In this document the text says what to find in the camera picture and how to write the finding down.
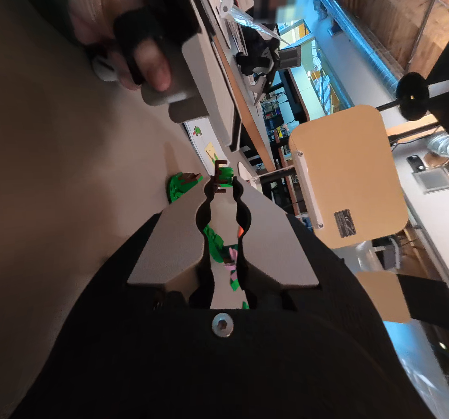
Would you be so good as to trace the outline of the silver ventilation duct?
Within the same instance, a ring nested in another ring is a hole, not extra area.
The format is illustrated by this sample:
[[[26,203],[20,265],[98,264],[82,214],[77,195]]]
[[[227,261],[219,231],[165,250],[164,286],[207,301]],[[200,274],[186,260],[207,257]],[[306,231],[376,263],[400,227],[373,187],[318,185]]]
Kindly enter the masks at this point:
[[[353,18],[340,6],[337,0],[318,0],[327,14],[338,24],[342,32],[353,43],[364,61],[376,74],[390,96],[396,97],[396,88],[399,79],[382,59],[380,52],[374,48],[372,41],[368,40],[357,27]]]

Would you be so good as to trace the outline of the black monitor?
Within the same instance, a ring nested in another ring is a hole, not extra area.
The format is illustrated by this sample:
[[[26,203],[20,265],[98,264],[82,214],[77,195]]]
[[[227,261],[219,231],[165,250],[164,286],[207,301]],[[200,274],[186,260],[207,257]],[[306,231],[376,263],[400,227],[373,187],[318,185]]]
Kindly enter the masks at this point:
[[[301,66],[301,46],[286,47],[278,51],[278,70]]]

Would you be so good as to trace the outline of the light wood side table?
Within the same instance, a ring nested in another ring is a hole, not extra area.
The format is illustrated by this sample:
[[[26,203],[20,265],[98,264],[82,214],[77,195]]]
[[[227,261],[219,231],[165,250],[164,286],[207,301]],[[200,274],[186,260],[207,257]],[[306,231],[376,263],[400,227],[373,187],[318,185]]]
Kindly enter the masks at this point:
[[[402,231],[407,205],[380,112],[358,105],[292,130],[288,146],[315,235],[329,248]]]

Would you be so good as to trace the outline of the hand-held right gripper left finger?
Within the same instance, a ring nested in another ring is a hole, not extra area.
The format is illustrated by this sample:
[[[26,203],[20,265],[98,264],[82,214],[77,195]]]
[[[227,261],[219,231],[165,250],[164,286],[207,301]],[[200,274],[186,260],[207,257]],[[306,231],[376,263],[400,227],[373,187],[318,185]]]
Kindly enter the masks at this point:
[[[212,302],[215,282],[204,229],[213,199],[213,181],[204,177],[162,211],[128,285],[180,292],[187,303]]]

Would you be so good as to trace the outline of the green lego plant model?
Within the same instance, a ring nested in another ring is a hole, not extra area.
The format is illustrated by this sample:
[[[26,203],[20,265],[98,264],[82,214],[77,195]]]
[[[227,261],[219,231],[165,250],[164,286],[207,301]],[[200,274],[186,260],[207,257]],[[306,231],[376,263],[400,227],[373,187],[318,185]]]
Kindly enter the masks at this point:
[[[179,199],[183,194],[187,193],[190,189],[196,186],[203,176],[198,173],[182,173],[179,172],[176,175],[170,177],[167,183],[167,199],[169,203],[173,203]],[[242,292],[237,275],[237,257],[238,257],[238,245],[225,245],[221,236],[219,236],[210,225],[206,225],[204,228],[209,246],[210,257],[218,264],[222,264],[229,275],[229,285],[232,291]]]

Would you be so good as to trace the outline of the person's left hand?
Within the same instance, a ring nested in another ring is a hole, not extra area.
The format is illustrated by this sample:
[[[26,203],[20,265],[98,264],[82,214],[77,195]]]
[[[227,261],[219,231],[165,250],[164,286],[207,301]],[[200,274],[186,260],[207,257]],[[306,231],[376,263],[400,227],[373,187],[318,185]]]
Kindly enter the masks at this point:
[[[116,44],[113,32],[115,19],[148,5],[150,0],[68,0],[68,13],[76,39],[86,46],[105,47],[106,64],[117,81],[128,90],[137,90],[132,75]],[[135,62],[145,80],[156,91],[163,92],[171,85],[171,68],[166,56],[153,38],[143,40],[134,51]]]

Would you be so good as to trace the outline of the wall vent grille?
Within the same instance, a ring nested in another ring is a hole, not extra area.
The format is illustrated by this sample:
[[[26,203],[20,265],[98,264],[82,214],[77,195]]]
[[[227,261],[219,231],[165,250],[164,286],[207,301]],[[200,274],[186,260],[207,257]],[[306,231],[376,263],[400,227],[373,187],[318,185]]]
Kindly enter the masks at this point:
[[[423,194],[430,194],[449,189],[449,174],[444,167],[435,167],[413,173]]]

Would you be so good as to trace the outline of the grey desk with wood edge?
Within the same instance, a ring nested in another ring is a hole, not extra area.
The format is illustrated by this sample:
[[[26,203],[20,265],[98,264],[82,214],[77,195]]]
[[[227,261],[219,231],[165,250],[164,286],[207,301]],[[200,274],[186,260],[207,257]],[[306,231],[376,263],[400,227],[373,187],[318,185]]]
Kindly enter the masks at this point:
[[[204,24],[211,26],[214,31],[213,41],[239,109],[241,118],[240,138],[243,139],[244,133],[246,133],[266,170],[268,172],[274,171],[276,166],[268,140],[261,103],[255,103],[255,94],[249,90],[250,84],[254,81],[241,73],[235,61],[235,55],[240,48],[246,50],[241,26],[234,21],[220,18],[220,15],[216,12],[218,7],[215,6],[219,0],[194,1],[199,13],[206,16],[206,20],[203,21]]]

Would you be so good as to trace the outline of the small green brown lego assembly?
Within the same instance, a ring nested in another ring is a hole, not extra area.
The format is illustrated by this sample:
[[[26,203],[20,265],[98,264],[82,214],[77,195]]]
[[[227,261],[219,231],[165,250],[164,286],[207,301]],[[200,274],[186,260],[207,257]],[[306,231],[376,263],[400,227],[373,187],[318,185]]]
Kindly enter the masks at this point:
[[[233,169],[227,164],[227,160],[216,159],[214,161],[212,183],[215,193],[225,193],[227,188],[233,188]]]

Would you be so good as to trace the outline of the black floor lamp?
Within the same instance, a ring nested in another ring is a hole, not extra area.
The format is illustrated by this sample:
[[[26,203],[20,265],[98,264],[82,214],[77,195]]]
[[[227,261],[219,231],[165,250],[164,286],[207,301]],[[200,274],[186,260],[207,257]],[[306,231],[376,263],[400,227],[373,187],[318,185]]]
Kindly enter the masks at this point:
[[[430,113],[446,129],[449,121],[449,81],[428,84],[420,74],[408,73],[397,84],[396,99],[377,107],[377,110],[382,112],[393,107],[398,107],[407,121],[417,121]]]

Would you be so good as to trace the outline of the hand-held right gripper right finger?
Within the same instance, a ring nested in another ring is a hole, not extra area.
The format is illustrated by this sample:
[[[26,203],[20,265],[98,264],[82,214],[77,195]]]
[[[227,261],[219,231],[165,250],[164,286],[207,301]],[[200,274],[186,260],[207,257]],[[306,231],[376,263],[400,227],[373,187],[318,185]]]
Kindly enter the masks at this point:
[[[291,304],[291,291],[315,289],[318,278],[288,214],[242,177],[233,179],[238,239],[237,276],[250,309]]]

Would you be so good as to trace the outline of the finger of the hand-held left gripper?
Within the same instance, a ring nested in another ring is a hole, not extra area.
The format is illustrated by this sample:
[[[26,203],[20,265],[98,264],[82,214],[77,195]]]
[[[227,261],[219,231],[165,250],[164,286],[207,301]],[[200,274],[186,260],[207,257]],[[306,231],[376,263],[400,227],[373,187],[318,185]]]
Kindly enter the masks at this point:
[[[230,152],[236,152],[242,119],[218,51],[207,33],[198,33],[183,44],[183,57],[198,94],[186,100],[182,118],[208,118],[215,135]]]

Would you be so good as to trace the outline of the idle black grey gripper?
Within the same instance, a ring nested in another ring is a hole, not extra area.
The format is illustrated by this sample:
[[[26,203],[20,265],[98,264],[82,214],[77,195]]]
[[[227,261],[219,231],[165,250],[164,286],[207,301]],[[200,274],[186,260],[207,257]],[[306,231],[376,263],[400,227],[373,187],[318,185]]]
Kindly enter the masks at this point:
[[[243,52],[235,55],[235,61],[246,76],[258,75],[255,84],[250,85],[249,90],[255,94],[254,105],[270,91],[276,72],[280,67],[280,57],[277,49],[267,47],[261,56],[248,56]]]

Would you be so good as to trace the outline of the lego instruction booklet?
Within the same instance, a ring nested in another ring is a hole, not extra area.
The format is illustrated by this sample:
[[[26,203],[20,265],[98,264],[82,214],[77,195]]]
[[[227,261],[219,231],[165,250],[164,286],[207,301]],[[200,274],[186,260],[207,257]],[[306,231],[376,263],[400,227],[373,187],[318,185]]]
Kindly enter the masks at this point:
[[[215,160],[227,159],[208,117],[183,123],[188,137],[203,163],[206,173],[213,175]]]

